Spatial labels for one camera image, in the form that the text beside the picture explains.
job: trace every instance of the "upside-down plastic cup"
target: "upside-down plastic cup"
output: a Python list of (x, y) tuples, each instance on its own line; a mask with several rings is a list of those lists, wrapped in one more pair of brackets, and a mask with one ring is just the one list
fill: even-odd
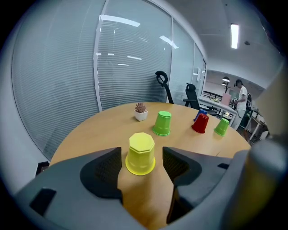
[(206, 115), (206, 114), (207, 114), (207, 111), (200, 109), (200, 110), (198, 111), (198, 113), (197, 113), (197, 116), (195, 117), (195, 119), (194, 119), (193, 121), (196, 121), (196, 120), (197, 120), (199, 114), (205, 114), (205, 115)]
[(129, 138), (125, 159), (127, 169), (138, 176), (150, 173), (155, 167), (154, 140), (146, 133), (134, 133)]
[(220, 136), (225, 136), (228, 126), (229, 126), (229, 121), (225, 118), (222, 118), (219, 124), (214, 129), (214, 132), (216, 132)]
[(191, 126), (198, 133), (205, 133), (209, 117), (206, 114), (199, 114), (195, 123)]
[(160, 111), (158, 113), (153, 132), (159, 136), (167, 136), (170, 134), (171, 113)]

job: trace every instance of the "succulent plant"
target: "succulent plant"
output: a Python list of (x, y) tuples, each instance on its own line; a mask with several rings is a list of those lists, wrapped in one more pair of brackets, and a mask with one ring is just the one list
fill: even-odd
[(141, 103), (137, 103), (136, 107), (135, 107), (135, 111), (137, 113), (144, 113), (146, 112), (146, 106), (141, 102)]

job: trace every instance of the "red cup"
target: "red cup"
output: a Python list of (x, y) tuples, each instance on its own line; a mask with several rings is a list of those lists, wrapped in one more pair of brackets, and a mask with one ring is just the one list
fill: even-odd
[(195, 123), (191, 126), (198, 133), (205, 133), (209, 117), (205, 114), (199, 114)]

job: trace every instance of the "yellow cup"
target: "yellow cup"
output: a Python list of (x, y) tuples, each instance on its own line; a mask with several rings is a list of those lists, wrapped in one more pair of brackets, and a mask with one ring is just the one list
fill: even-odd
[(129, 151), (125, 160), (127, 169), (138, 176), (150, 173), (155, 167), (154, 140), (146, 133), (134, 133), (129, 138)]

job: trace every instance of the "glass partition wall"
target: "glass partition wall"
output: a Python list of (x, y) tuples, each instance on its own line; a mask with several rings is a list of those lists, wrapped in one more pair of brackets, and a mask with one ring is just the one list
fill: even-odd
[(27, 132), (52, 159), (92, 115), (130, 102), (165, 102), (156, 71), (166, 72), (174, 103), (183, 105), (186, 83), (201, 93), (203, 63), (189, 33), (151, 2), (39, 1), (17, 35), (12, 86)]

